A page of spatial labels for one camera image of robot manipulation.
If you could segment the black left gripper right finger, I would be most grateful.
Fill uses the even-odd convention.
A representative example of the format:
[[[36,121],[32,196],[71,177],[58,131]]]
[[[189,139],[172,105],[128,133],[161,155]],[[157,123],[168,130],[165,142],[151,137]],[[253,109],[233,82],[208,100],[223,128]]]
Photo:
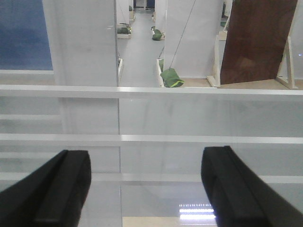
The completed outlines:
[[[204,148],[201,180],[219,227],[303,225],[303,214],[261,180],[230,146]]]

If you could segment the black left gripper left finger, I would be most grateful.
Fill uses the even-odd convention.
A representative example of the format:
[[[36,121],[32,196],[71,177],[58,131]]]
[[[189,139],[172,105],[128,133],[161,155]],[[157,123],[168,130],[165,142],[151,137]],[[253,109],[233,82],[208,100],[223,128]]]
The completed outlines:
[[[76,227],[91,184],[86,150],[63,150],[0,193],[2,227]]]

